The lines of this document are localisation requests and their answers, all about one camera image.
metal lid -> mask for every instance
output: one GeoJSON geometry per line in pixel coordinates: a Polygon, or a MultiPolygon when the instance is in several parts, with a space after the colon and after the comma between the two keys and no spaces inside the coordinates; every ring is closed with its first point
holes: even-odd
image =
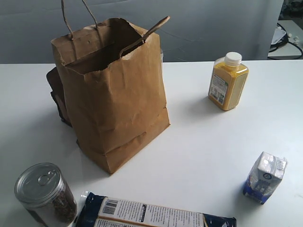
{"type": "Polygon", "coordinates": [[[15,196],[28,207],[39,207],[51,201],[63,187],[60,169],[52,163],[28,168],[17,179],[15,196]]]}

white bottle cap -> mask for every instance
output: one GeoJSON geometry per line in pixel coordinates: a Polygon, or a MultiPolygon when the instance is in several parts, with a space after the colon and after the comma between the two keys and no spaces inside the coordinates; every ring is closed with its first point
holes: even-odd
{"type": "Polygon", "coordinates": [[[226,54],[224,61],[229,66],[238,66],[242,62],[242,55],[237,52],[229,52],[226,54]]]}

paper bag handle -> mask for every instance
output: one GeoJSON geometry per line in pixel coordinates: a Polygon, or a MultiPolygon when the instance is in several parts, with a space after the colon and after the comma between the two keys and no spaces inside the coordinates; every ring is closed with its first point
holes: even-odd
{"type": "MultiPolygon", "coordinates": [[[[85,5],[86,9],[88,10],[89,14],[91,15],[91,17],[93,18],[94,22],[95,22],[95,25],[96,25],[96,29],[98,30],[98,23],[96,21],[96,18],[94,17],[93,13],[90,11],[89,7],[87,6],[85,0],[82,0],[83,4],[85,5]]],[[[63,14],[63,19],[64,19],[64,22],[68,28],[68,30],[70,31],[71,33],[71,40],[74,39],[74,33],[72,32],[71,30],[71,27],[70,25],[67,23],[67,20],[66,20],[66,17],[65,17],[65,11],[64,11],[64,0],[61,0],[61,9],[62,9],[62,14],[63,14]]]]}
{"type": "Polygon", "coordinates": [[[122,57],[122,54],[131,49],[132,47],[136,46],[137,44],[139,44],[140,42],[142,42],[143,40],[146,40],[147,37],[149,37],[152,33],[154,33],[156,30],[158,30],[162,25],[164,25],[166,22],[168,22],[168,20],[170,19],[170,16],[167,16],[165,18],[163,18],[162,20],[160,20],[157,24],[155,24],[150,30],[148,30],[140,39],[138,39],[137,41],[135,41],[134,43],[128,45],[127,47],[123,48],[120,53],[119,53],[119,58],[122,57]]]}

glass jar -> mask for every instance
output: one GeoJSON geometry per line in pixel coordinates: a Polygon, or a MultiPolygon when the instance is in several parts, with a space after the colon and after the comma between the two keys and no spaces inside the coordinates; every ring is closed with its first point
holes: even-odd
{"type": "Polygon", "coordinates": [[[77,203],[54,164],[40,163],[17,179],[15,196],[44,227],[66,227],[76,217],[77,203]]]}

barcode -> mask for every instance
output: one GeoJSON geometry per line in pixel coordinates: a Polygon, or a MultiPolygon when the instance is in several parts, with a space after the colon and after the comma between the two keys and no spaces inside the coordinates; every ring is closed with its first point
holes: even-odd
{"type": "Polygon", "coordinates": [[[118,200],[107,200],[102,212],[105,214],[114,215],[118,202],[119,202],[118,200]]]}

